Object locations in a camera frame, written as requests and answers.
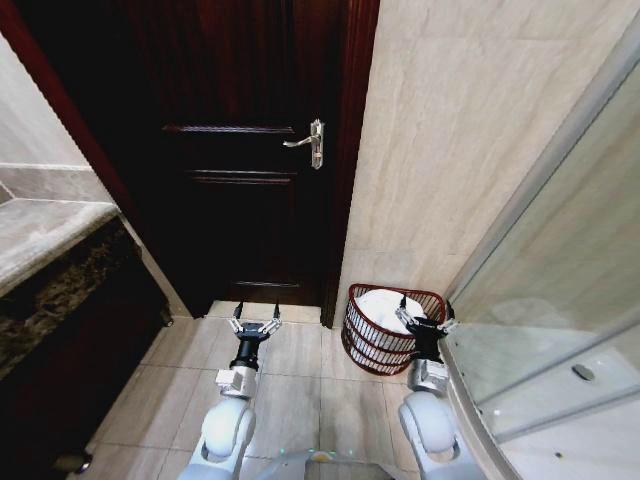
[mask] door lock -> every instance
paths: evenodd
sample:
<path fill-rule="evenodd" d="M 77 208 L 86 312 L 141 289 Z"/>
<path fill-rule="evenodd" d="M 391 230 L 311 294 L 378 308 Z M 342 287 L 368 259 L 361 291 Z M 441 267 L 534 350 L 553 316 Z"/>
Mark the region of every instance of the door lock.
<path fill-rule="evenodd" d="M 299 142 L 282 142 L 285 147 L 293 148 L 311 144 L 311 166 L 318 170 L 322 166 L 322 144 L 324 140 L 324 123 L 316 118 L 311 122 L 311 135 Z"/>

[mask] countertop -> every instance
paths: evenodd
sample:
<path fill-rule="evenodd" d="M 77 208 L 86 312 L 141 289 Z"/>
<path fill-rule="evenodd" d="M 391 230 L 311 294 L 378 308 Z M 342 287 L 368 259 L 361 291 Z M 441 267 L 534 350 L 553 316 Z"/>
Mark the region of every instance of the countertop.
<path fill-rule="evenodd" d="M 0 205 L 0 297 L 118 214 L 108 203 L 14 199 Z"/>

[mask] door panel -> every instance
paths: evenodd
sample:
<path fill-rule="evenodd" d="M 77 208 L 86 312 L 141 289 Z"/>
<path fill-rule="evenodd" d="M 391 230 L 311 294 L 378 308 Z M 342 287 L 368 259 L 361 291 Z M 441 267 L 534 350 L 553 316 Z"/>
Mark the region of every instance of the door panel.
<path fill-rule="evenodd" d="M 15 3 L 198 314 L 320 304 L 345 3 Z M 319 171 L 309 146 L 282 146 L 315 118 Z"/>

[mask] white cloth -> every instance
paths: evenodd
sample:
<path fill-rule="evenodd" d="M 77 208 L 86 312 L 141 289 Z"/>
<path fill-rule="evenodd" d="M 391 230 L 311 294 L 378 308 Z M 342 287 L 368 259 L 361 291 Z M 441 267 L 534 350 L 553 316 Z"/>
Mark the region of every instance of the white cloth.
<path fill-rule="evenodd" d="M 403 295 L 400 292 L 379 288 L 369 290 L 364 295 L 356 298 L 356 305 L 365 316 L 392 332 L 410 335 L 403 323 L 396 316 L 396 310 L 400 306 Z M 407 312 L 412 317 L 422 317 L 424 312 L 422 307 L 415 300 L 407 297 Z"/>

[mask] laundry basket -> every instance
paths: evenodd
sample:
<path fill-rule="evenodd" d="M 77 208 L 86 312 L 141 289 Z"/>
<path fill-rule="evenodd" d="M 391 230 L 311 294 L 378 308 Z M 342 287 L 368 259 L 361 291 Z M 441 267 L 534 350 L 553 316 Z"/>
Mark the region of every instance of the laundry basket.
<path fill-rule="evenodd" d="M 445 305 L 440 295 L 423 290 L 381 287 L 355 283 L 349 287 L 349 303 L 342 326 L 345 352 L 360 368 L 376 375 L 395 375 L 411 363 L 414 351 L 413 335 L 387 330 L 370 320 L 356 304 L 356 298 L 369 290 L 384 288 L 406 294 L 422 306 L 430 319 L 445 321 Z"/>

